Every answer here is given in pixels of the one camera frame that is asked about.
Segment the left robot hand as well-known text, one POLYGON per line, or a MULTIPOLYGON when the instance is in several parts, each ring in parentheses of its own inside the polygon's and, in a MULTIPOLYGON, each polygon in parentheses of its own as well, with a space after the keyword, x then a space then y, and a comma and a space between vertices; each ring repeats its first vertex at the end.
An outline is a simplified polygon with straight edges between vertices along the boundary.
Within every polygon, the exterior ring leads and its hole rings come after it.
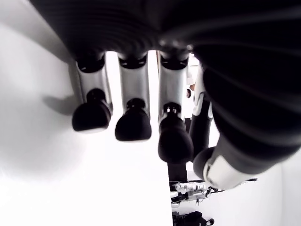
POLYGON ((75 59, 194 53, 220 132, 195 173, 231 189, 301 146, 298 0, 34 0, 75 59))

